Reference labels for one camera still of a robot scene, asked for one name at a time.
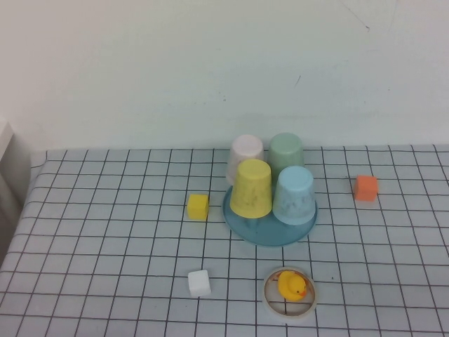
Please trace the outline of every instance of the pink cup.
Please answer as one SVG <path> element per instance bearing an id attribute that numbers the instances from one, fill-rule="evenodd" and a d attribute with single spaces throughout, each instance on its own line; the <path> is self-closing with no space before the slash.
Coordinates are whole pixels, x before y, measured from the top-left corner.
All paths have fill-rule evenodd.
<path id="1" fill-rule="evenodd" d="M 234 184 L 237 166 L 247 159 L 264 160 L 264 145 L 260 138 L 253 135 L 242 135 L 232 142 L 226 172 L 226 179 L 229 184 Z"/>

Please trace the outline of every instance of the yellow rubber duck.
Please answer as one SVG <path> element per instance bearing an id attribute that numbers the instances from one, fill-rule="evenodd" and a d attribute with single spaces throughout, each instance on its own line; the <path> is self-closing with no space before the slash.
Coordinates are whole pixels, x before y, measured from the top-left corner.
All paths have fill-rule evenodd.
<path id="1" fill-rule="evenodd" d="M 286 300 L 299 301 L 307 295 L 306 281 L 290 270 L 279 275 L 278 291 Z"/>

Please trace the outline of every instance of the upside-down cup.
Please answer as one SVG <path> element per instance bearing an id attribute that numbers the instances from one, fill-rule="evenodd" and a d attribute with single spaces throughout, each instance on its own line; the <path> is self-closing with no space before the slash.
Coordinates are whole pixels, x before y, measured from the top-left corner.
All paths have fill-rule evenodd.
<path id="1" fill-rule="evenodd" d="M 264 159 L 264 145 L 260 138 L 253 135 L 242 135 L 232 142 L 226 172 L 229 184 L 234 184 L 237 166 L 247 159 Z"/>
<path id="2" fill-rule="evenodd" d="M 314 177 L 302 166 L 282 170 L 276 185 L 273 214 L 287 225 L 304 225 L 316 212 Z"/>
<path id="3" fill-rule="evenodd" d="M 273 185 L 285 167 L 304 166 L 304 155 L 300 138 L 293 133 L 280 133 L 272 138 L 268 150 L 268 164 L 272 168 Z"/>
<path id="4" fill-rule="evenodd" d="M 247 159 L 239 164 L 230 206 L 248 219 L 261 218 L 272 210 L 272 170 L 265 161 Z"/>

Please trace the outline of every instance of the cube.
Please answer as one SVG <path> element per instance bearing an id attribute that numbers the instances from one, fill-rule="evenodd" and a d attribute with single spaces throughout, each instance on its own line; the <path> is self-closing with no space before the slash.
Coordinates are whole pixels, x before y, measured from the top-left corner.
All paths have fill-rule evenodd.
<path id="1" fill-rule="evenodd" d="M 210 295 L 209 274 L 207 270 L 198 270 L 188 274 L 191 297 Z"/>
<path id="2" fill-rule="evenodd" d="M 206 221 L 209 212 L 209 196 L 207 194 L 191 194 L 187 202 L 187 215 L 192 220 Z"/>
<path id="3" fill-rule="evenodd" d="M 377 178 L 372 176 L 357 176 L 354 198 L 359 201 L 374 201 L 379 187 Z"/>

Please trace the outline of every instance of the orange block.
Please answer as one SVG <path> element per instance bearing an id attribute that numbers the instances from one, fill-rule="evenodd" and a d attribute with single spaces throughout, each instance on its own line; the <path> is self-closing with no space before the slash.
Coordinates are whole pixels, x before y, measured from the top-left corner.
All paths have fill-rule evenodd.
<path id="1" fill-rule="evenodd" d="M 359 201 L 374 201 L 379 187 L 377 178 L 372 176 L 357 176 L 354 198 Z"/>

